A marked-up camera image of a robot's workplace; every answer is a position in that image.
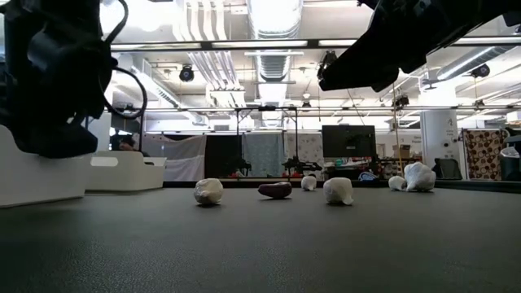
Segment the brown patterned curtain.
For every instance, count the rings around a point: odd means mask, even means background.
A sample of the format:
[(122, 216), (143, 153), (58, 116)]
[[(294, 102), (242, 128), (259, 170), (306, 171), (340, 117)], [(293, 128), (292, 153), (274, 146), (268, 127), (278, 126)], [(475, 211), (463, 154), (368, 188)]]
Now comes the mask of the brown patterned curtain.
[(500, 152), (510, 136), (504, 129), (465, 129), (463, 141), (470, 180), (500, 181)]

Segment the slanted silver ceiling duct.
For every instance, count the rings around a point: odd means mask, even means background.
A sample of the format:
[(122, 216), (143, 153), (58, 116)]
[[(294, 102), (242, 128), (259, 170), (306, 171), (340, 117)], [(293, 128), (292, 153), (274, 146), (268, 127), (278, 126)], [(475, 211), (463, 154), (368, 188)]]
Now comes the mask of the slanted silver ceiling duct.
[(499, 55), (513, 50), (515, 46), (488, 46), (478, 47), (459, 57), (452, 63), (442, 67), (436, 74), (438, 81), (447, 81), (454, 77), (469, 72), (488, 61), (495, 59)]

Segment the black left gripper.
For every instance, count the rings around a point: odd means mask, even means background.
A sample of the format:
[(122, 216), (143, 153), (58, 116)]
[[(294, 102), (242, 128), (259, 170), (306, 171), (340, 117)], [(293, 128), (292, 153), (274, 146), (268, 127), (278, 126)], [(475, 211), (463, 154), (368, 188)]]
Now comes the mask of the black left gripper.
[(26, 153), (45, 158), (72, 158), (93, 153), (98, 139), (81, 126), (89, 117), (79, 112), (67, 114), (39, 82), (40, 72), (28, 61), (24, 49), (7, 51), (8, 125), (15, 144)]

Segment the black hanging cloth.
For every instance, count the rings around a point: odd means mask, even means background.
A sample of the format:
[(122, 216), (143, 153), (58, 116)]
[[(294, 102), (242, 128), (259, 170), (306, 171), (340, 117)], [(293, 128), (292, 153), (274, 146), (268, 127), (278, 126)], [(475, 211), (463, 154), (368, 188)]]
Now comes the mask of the black hanging cloth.
[(228, 177), (239, 157), (241, 138), (235, 135), (208, 135), (204, 156), (205, 177)]

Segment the large white garlic bulb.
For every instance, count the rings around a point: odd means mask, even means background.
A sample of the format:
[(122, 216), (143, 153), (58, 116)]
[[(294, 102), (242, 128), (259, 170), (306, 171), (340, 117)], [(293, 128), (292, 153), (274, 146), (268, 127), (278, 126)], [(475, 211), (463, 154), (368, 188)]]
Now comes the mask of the large white garlic bulb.
[(411, 191), (430, 191), (436, 183), (436, 173), (421, 162), (415, 162), (405, 166), (406, 190)]

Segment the white plastic basket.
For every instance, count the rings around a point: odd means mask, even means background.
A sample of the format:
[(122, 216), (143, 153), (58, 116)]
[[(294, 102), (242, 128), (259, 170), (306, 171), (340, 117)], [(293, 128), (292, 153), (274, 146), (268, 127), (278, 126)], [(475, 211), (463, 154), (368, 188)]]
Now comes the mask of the white plastic basket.
[(91, 158), (54, 160), (22, 152), (0, 125), (0, 208), (83, 197)]
[(138, 151), (98, 151), (90, 161), (87, 191), (134, 192), (164, 184), (165, 157), (144, 157)]

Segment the black monitor screen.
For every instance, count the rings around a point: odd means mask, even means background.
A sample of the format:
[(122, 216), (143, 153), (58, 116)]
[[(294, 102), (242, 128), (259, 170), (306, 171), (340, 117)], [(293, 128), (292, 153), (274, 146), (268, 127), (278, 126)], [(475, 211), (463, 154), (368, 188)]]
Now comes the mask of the black monitor screen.
[(323, 155), (328, 158), (370, 157), (377, 155), (372, 125), (323, 125)]

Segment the overhead LED light bar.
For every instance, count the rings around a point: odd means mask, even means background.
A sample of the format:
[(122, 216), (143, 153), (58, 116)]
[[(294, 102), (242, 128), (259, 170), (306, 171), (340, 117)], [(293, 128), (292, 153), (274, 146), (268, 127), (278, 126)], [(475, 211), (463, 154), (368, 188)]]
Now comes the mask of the overhead LED light bar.
[[(357, 42), (345, 39), (272, 39), (272, 40), (227, 40), (194, 42), (127, 42), (113, 43), (113, 52), (174, 52), (215, 50), (316, 50), (327, 48), (349, 48)], [(521, 36), (463, 37), (450, 46), (519, 46)]]

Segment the teal hanging cloth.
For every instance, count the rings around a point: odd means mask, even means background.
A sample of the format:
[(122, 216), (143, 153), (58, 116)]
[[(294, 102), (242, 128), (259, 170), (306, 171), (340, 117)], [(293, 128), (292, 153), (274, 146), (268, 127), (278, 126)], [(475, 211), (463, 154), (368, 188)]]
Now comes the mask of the teal hanging cloth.
[(252, 166), (249, 177), (280, 177), (285, 159), (281, 133), (245, 133), (243, 158)]

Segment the black table mat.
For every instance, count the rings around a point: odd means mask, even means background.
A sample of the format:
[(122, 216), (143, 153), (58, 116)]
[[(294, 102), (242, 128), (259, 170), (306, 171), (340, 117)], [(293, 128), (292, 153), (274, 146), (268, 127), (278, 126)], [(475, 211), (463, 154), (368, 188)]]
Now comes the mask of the black table mat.
[(0, 293), (521, 293), (521, 195), (190, 189), (0, 209)]

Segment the white hanging cloth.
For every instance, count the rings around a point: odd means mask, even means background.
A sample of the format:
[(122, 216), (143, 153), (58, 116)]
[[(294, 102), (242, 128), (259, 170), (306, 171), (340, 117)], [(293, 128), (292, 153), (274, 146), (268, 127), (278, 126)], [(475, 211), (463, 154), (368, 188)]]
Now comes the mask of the white hanging cloth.
[(206, 136), (172, 140), (164, 135), (145, 134), (142, 150), (150, 157), (165, 158), (164, 181), (204, 179)]

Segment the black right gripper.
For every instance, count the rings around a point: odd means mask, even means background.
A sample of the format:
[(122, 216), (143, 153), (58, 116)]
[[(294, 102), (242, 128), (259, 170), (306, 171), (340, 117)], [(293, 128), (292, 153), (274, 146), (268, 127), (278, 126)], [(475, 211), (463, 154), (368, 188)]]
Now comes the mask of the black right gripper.
[(499, 15), (521, 12), (521, 0), (359, 0), (374, 13), (370, 25), (322, 72), (320, 88), (371, 87), (380, 92), (399, 71), (411, 73), (431, 52), (454, 43)]

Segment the small purple sweet potato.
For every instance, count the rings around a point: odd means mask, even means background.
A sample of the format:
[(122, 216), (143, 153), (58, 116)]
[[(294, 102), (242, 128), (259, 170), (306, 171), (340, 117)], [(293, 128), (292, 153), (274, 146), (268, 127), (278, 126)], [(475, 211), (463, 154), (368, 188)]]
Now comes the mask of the small purple sweet potato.
[(292, 192), (292, 185), (290, 182), (277, 182), (272, 184), (262, 184), (257, 191), (264, 196), (272, 199), (285, 199)]

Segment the black chair back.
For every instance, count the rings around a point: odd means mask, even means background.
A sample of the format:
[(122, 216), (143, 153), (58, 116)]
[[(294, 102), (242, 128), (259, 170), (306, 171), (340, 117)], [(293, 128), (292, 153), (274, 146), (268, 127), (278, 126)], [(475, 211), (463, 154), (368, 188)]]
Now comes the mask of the black chair back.
[(432, 170), (436, 174), (437, 180), (461, 181), (462, 173), (460, 165), (455, 159), (435, 159), (435, 166)]

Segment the person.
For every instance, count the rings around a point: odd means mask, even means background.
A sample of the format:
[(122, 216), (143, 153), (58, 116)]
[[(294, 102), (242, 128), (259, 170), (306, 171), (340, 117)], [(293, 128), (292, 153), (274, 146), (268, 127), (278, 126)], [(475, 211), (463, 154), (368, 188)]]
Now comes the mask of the person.
[(110, 143), (113, 151), (136, 151), (140, 152), (144, 157), (150, 156), (136, 147), (136, 142), (131, 135), (114, 135), (111, 137)]

